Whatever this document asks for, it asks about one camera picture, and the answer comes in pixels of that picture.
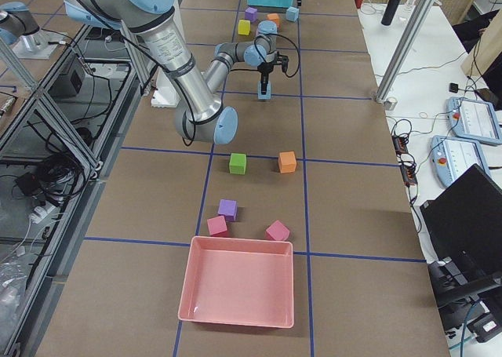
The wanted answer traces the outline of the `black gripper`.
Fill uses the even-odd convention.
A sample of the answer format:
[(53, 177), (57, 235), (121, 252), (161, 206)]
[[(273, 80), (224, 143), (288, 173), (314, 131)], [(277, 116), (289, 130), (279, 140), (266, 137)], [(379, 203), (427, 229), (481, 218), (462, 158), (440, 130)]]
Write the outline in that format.
[(271, 58), (266, 59), (262, 64), (257, 67), (260, 72), (260, 92), (266, 93), (271, 91), (269, 74), (273, 72), (274, 68), (279, 66), (283, 74), (287, 74), (289, 67), (289, 57), (281, 53), (274, 54)]

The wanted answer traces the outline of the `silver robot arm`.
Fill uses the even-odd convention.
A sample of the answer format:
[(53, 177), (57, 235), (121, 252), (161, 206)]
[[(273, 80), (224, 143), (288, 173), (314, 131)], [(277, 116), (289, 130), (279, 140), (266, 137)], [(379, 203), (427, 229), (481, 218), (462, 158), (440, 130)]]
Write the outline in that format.
[(143, 39), (146, 56), (167, 76), (180, 102), (176, 107), (176, 131), (185, 144), (192, 141), (230, 143), (237, 132), (238, 114), (226, 107), (216, 91), (234, 64), (244, 62), (261, 74), (258, 93), (267, 94), (268, 75), (276, 66), (285, 70), (288, 59), (276, 46), (276, 26), (259, 24), (252, 41), (217, 46), (206, 71), (197, 68), (192, 52), (175, 24), (176, 0), (65, 0), (67, 14), (92, 26), (118, 30), (126, 27)]
[(7, 45), (16, 43), (21, 36), (31, 36), (39, 30), (31, 11), (22, 2), (1, 5), (1, 39)]

